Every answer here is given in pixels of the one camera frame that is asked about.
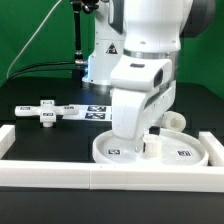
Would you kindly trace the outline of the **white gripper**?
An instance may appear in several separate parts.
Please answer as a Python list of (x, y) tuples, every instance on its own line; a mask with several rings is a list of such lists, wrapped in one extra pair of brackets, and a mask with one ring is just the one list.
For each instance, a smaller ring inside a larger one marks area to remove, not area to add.
[[(111, 72), (112, 131), (126, 140), (137, 140), (171, 107), (176, 81), (170, 59), (138, 59), (123, 55)], [(143, 141), (134, 151), (143, 152)]]

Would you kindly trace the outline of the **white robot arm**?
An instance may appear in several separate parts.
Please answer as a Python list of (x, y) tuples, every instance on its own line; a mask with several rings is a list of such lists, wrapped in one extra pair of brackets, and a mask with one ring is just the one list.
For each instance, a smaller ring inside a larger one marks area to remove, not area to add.
[(95, 149), (143, 147), (174, 103), (180, 39), (200, 35), (214, 13), (215, 0), (100, 0), (82, 82), (111, 92), (112, 129)]

